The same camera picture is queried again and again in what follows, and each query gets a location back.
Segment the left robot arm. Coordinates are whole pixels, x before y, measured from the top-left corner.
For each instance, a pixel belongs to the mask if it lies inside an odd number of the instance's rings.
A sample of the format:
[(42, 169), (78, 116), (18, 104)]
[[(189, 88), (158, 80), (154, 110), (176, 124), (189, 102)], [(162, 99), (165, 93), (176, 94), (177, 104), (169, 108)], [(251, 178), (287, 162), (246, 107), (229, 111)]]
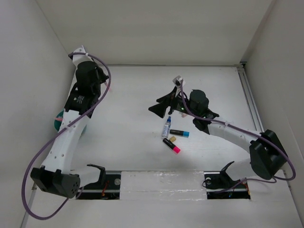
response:
[(88, 164), (83, 169), (71, 170), (71, 163), (78, 141), (93, 115), (92, 107), (101, 95), (101, 84), (108, 76), (94, 61), (77, 65), (76, 83), (64, 106), (62, 134), (57, 137), (40, 168), (33, 168), (30, 176), (44, 192), (73, 198), (81, 187), (92, 184), (95, 188), (105, 185), (105, 168)]

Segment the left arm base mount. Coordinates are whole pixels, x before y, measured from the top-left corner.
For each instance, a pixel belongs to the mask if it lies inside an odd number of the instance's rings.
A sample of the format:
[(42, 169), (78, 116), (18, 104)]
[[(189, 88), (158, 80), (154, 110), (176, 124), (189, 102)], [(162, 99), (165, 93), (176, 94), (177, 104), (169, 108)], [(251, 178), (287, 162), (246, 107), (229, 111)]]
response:
[(120, 198), (121, 171), (107, 171), (105, 167), (88, 164), (77, 172), (81, 185), (77, 200), (117, 200)]

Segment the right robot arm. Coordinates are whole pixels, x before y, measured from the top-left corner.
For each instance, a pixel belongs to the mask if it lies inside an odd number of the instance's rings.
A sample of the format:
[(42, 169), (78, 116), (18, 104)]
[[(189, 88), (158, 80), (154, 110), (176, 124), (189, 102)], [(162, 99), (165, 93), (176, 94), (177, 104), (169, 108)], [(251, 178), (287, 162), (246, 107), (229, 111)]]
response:
[(219, 181), (225, 187), (252, 176), (268, 181), (275, 178), (276, 173), (290, 161), (273, 131), (259, 133), (233, 126), (209, 109), (209, 100), (201, 90), (192, 90), (186, 96), (183, 89), (176, 86), (156, 102), (148, 110), (157, 116), (163, 118), (174, 111), (190, 115), (199, 131), (222, 138), (249, 154), (247, 160), (229, 162), (220, 171)]

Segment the clear bottle blue cap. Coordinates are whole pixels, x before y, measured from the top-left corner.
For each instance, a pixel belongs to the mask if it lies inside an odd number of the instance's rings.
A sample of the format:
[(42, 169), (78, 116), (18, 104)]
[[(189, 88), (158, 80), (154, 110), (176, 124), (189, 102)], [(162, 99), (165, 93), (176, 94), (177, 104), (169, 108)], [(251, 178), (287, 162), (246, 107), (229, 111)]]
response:
[(168, 138), (171, 129), (171, 116), (168, 116), (166, 123), (164, 124), (164, 128), (162, 131), (162, 138)]

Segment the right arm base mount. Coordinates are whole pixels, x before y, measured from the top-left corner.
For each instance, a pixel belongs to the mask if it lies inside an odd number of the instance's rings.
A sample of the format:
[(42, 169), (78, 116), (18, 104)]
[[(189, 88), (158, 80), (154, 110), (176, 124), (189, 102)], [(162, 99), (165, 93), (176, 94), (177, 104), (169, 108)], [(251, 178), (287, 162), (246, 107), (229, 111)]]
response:
[(220, 171), (204, 172), (202, 187), (207, 191), (208, 200), (251, 199), (248, 184), (240, 183), (240, 179), (232, 180), (228, 176), (226, 171), (232, 163), (233, 161)]

